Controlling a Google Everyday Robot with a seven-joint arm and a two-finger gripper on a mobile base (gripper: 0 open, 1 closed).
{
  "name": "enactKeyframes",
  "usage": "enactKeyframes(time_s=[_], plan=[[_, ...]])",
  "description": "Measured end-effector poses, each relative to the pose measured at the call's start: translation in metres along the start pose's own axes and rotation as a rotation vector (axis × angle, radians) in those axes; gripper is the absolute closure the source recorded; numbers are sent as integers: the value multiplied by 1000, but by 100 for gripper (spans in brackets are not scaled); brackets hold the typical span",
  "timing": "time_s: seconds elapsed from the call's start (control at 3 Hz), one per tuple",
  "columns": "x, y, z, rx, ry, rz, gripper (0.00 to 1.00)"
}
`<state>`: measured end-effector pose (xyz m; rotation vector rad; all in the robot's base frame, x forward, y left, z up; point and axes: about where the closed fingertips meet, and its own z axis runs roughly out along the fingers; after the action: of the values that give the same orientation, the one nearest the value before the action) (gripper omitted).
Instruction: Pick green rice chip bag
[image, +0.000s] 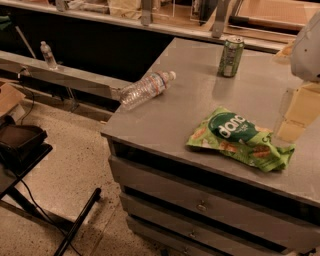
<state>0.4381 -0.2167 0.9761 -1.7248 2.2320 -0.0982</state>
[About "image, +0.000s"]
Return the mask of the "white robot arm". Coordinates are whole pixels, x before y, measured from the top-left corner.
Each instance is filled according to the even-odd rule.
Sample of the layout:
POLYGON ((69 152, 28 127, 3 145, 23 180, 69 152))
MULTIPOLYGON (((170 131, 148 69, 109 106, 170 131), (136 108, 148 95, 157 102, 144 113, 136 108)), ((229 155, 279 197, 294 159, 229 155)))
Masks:
POLYGON ((320 81, 320 11, 298 33, 290 62, 294 76, 304 81, 320 81))

